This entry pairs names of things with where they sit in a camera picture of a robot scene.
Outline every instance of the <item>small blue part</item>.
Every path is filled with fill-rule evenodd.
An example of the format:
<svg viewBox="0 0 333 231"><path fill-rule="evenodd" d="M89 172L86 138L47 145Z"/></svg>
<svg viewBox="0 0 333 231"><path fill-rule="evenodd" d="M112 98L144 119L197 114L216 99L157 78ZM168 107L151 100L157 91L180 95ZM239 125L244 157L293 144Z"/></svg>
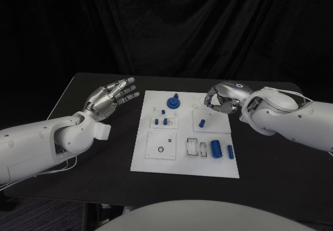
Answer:
<svg viewBox="0 0 333 231"><path fill-rule="evenodd" d="M220 142L211 141L210 146L211 146L213 158L220 158L221 157Z"/></svg>
<svg viewBox="0 0 333 231"><path fill-rule="evenodd" d="M169 109L175 109L180 105L178 94L174 94L172 98L167 100L167 106Z"/></svg>
<svg viewBox="0 0 333 231"><path fill-rule="evenodd" d="M198 127L203 128L204 122L206 122L206 121L201 119L200 124L198 124Z"/></svg>
<svg viewBox="0 0 333 231"><path fill-rule="evenodd" d="M230 145L227 145L227 152L229 152L229 158L233 159L233 151Z"/></svg>

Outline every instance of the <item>robotic arm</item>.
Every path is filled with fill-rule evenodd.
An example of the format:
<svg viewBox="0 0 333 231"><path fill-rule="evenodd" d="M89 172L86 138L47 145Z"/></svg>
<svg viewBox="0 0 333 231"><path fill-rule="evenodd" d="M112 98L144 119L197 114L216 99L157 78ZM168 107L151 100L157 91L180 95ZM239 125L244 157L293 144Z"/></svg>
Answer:
<svg viewBox="0 0 333 231"><path fill-rule="evenodd" d="M0 131L0 184L33 176L106 140L110 126L100 123L119 104L135 98L133 78L100 86L89 95L82 112Z"/></svg>
<svg viewBox="0 0 333 231"><path fill-rule="evenodd" d="M296 104L283 93L295 94L309 102ZM220 105L211 105L217 95ZM234 82L218 83L207 92L204 105L221 113L240 107L240 121L262 135L276 132L291 141L318 150L333 150L333 104L314 102L299 93L265 87L257 91Z"/></svg>

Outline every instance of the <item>black table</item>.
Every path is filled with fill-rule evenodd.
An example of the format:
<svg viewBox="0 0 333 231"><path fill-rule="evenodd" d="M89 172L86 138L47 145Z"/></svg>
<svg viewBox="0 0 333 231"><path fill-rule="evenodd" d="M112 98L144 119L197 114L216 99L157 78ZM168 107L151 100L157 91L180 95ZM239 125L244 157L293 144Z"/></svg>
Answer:
<svg viewBox="0 0 333 231"><path fill-rule="evenodd" d="M50 118L71 115L97 86L129 76L79 73L57 102ZM220 80L135 77L141 96L120 105L103 121L106 141L93 141L69 171L27 179L5 190L24 196L144 206L157 202L203 199L259 208L291 219L333 223L333 157L278 134L256 133L229 115L240 179L129 172L145 90L207 92ZM298 91L280 82L242 81L253 90L263 86Z"/></svg>

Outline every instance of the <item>black backdrop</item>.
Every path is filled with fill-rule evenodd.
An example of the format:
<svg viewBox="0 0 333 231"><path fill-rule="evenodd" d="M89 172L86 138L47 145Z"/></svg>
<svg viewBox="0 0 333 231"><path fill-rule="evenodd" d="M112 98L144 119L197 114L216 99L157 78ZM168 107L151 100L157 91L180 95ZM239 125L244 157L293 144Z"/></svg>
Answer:
<svg viewBox="0 0 333 231"><path fill-rule="evenodd" d="M1 2L0 129L46 118L77 72L289 81L333 102L331 11L329 0Z"/></svg>

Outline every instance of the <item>white board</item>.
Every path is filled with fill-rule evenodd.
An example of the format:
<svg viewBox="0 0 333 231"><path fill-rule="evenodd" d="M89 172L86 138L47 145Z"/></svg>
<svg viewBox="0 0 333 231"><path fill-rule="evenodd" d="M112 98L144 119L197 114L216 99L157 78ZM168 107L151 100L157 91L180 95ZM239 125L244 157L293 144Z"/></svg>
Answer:
<svg viewBox="0 0 333 231"><path fill-rule="evenodd" d="M165 102L167 99L172 97L174 93L178 94L180 107L169 109ZM233 159L229 159L227 154L227 145L233 145L230 133L227 132L230 131L227 130L229 118L226 114L214 112L203 105L204 96L204 93L193 92L145 91L129 167L131 171L239 178L234 155L236 147L233 147ZM200 131L198 127L200 121L195 121L200 120L200 117L206 120L206 129L203 131ZM175 118L177 129L151 128L151 118ZM157 154L157 144L146 144L149 131L174 133L174 159L162 159L159 158L161 156L157 158L146 158L146 154L151 152ZM197 139L198 143L206 143L206 158L185 156L187 138ZM211 156L210 141L213 140L218 140L221 147L221 158L217 159Z"/></svg>

